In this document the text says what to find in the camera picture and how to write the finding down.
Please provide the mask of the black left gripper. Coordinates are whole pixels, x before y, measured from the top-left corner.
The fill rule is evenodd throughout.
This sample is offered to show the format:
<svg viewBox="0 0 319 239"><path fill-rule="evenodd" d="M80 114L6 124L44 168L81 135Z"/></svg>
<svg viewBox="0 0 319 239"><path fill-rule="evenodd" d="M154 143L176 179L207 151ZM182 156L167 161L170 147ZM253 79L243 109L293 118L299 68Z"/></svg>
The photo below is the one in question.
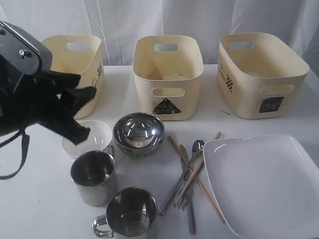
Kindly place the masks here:
<svg viewBox="0 0 319 239"><path fill-rule="evenodd" d="M0 56L0 134L22 133L39 124L74 145L87 140L90 128L73 117L97 93L96 87L77 88L81 75L50 70L52 54ZM65 107L73 116L65 115Z"/></svg>

